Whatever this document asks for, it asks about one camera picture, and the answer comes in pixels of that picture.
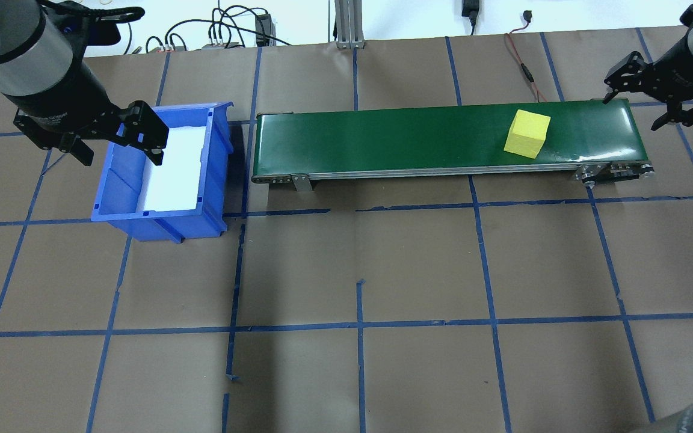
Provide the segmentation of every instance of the table surface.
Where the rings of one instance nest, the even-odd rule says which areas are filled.
[[[684,32],[514,39],[550,101],[587,101]],[[229,231],[140,243],[89,222],[102,164],[49,168],[0,95],[0,432],[628,431],[693,402],[693,129],[649,131],[662,105],[628,96],[648,180],[302,194],[248,179],[256,114],[530,102],[503,38],[87,63],[120,106],[234,102]]]

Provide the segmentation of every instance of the white wall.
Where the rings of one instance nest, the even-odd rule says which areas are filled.
[[[146,15],[132,23],[132,47],[143,46],[146,38],[162,38],[171,25],[184,19],[209,19],[214,0],[83,0],[90,8],[142,6]],[[528,32],[555,32],[599,28],[657,27],[679,25],[679,17],[693,0],[481,0],[475,33],[508,32],[523,25],[523,10],[531,9],[534,21]],[[222,7],[233,5],[223,0]],[[244,6],[269,9],[277,25],[277,36],[291,44],[316,44],[330,40],[333,29],[333,0],[252,0]],[[470,23],[460,16],[461,0],[363,0],[363,32],[366,39],[432,38],[469,35]],[[237,17],[241,27],[255,28],[252,16]],[[189,23],[176,30],[189,49],[208,43],[207,23]],[[127,45],[127,26],[120,28],[123,41],[111,47],[89,47],[93,55],[122,54]],[[253,35],[247,34],[249,45]]]

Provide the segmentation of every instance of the power adapter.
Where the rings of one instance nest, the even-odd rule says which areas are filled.
[[[481,0],[462,0],[461,16],[470,17],[470,24],[474,31],[475,24],[478,21],[478,13],[481,11]]]
[[[277,36],[277,30],[272,22],[271,14],[260,14],[258,19],[256,19],[256,32],[262,33],[262,35],[256,35],[256,46],[274,46],[275,41],[267,38],[266,35],[275,37]]]

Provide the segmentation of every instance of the white foam insert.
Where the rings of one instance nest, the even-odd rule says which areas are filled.
[[[170,128],[162,165],[146,159],[137,212],[196,208],[205,130],[204,126]]]

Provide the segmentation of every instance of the conveyor leg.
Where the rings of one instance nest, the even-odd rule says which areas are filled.
[[[294,187],[297,191],[311,191],[312,182],[309,177],[305,174],[293,174],[291,175],[291,180],[294,182]]]

